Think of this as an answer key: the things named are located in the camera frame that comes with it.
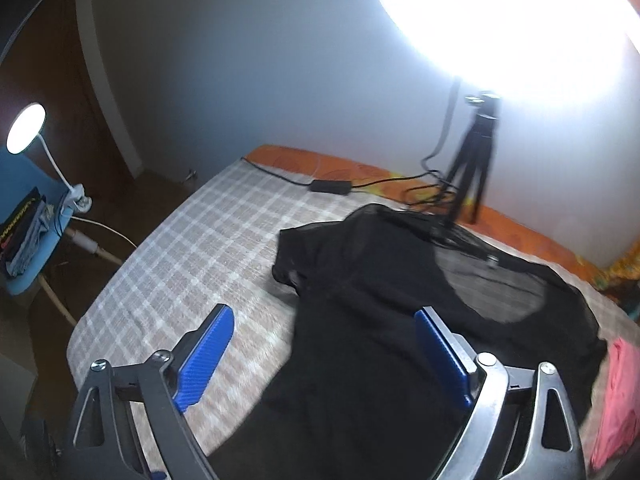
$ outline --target black mesh garment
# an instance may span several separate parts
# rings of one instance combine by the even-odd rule
[[[273,275],[300,297],[291,356],[210,456],[221,480],[429,478],[463,415],[416,344],[413,315],[427,305],[505,365],[555,364],[584,419],[606,353],[584,298],[468,234],[464,251],[437,246],[434,222],[368,205],[280,232]]]

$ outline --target screw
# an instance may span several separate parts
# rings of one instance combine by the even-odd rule
[[[186,184],[188,181],[190,181],[191,179],[193,180],[197,180],[198,179],[198,172],[196,170],[192,170],[191,168],[189,168],[189,173],[187,174],[187,178],[185,178],[182,183]]]
[[[171,359],[171,352],[169,352],[168,350],[158,350],[158,351],[154,352],[154,357],[157,360],[162,361],[163,363],[165,363],[169,359]]]
[[[493,354],[489,354],[489,352],[482,352],[478,354],[478,362],[484,366],[494,366],[498,359]]]
[[[94,372],[101,372],[107,367],[107,361],[105,359],[98,359],[91,363],[91,370]]]
[[[484,103],[484,99],[482,99],[481,97],[476,97],[475,95],[468,95],[465,97],[465,101],[467,102],[467,104],[470,104],[472,106],[480,106],[482,103]]]
[[[540,363],[540,370],[542,370],[547,375],[553,375],[556,373],[556,367],[551,363]]]

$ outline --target plaid mattress cover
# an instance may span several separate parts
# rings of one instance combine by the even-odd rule
[[[308,176],[275,170],[299,182]],[[134,364],[172,348],[217,303],[231,306],[236,329],[202,400],[186,418],[205,453],[240,424],[289,354],[297,296],[271,277],[281,229],[340,220],[367,203],[398,204],[364,192],[347,197],[310,193],[243,161],[206,183],[129,257],[78,322],[66,351],[76,385],[92,361]],[[544,263],[487,237],[499,249]],[[576,286],[600,323],[600,336],[622,336],[640,346],[640,328],[591,285],[557,264],[549,266]],[[593,387],[593,407],[580,428],[590,456],[604,403],[608,360]],[[144,409],[134,418],[152,470],[164,469]]]

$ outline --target bed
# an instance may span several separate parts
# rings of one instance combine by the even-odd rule
[[[363,182],[386,175],[351,161],[274,146],[258,148],[248,158],[280,168],[299,182],[308,182],[309,175]],[[76,385],[95,359],[114,366],[141,362],[156,349],[172,348],[217,303],[229,304],[236,315],[234,337],[202,400],[186,412],[202,449],[211,452],[239,425],[287,359],[297,297],[271,277],[279,230],[340,220],[371,202],[399,208],[392,200],[401,192],[397,184],[375,187],[378,194],[316,194],[245,161],[233,163],[140,245],[78,322],[67,348]],[[593,275],[593,266],[488,208],[481,218],[472,230],[485,241],[546,263],[576,286],[598,319],[601,338],[611,342],[621,336],[640,346],[640,328],[584,280]],[[607,371],[605,360],[593,387],[593,407],[580,428],[587,457],[602,414]],[[134,417],[151,469],[163,469],[141,406],[134,405]]]

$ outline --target orange bedsheet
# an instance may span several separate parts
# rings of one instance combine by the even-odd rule
[[[246,158],[257,164],[306,174],[314,178],[351,180],[354,184],[366,184],[373,180],[402,176],[375,166],[353,162],[346,158],[285,148],[283,146],[271,146],[269,144],[256,148]],[[407,194],[406,190],[421,184],[423,182],[420,180],[385,182],[384,184],[367,187],[364,190],[397,202],[414,202],[423,197],[411,193]],[[476,224],[468,224],[465,218],[466,212],[463,212],[460,223],[473,229],[473,231],[494,238],[523,253],[534,254],[544,260],[560,264],[566,270],[587,282],[590,282],[598,272],[598,268],[590,262],[565,249],[550,238],[514,222],[490,207],[484,205],[481,207],[478,223]]]

